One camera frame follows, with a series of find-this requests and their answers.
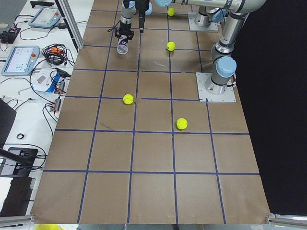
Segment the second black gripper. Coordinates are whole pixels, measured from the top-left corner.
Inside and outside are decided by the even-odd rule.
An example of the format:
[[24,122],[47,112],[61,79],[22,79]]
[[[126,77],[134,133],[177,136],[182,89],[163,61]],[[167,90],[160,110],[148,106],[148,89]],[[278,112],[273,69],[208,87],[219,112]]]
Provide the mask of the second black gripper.
[[139,13],[139,17],[144,18],[146,11],[149,9],[149,0],[136,0],[135,8]]

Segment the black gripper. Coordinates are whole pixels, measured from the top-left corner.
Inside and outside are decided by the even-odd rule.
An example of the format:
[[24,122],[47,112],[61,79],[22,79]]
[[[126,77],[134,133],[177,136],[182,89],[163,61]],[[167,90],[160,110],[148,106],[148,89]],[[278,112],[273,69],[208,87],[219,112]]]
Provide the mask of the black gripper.
[[[144,32],[145,17],[139,16],[139,31]],[[132,40],[134,37],[134,32],[131,30],[130,23],[123,23],[120,21],[120,27],[115,28],[115,37],[120,38],[122,35],[126,36],[128,40]]]

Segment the tennis ball near arm base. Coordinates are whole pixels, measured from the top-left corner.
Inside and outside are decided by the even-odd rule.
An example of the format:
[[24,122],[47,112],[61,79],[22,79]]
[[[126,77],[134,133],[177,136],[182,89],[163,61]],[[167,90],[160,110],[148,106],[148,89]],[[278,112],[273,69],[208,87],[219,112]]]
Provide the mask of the tennis ball near arm base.
[[166,45],[166,50],[172,52],[176,49],[176,44],[173,41],[169,41]]

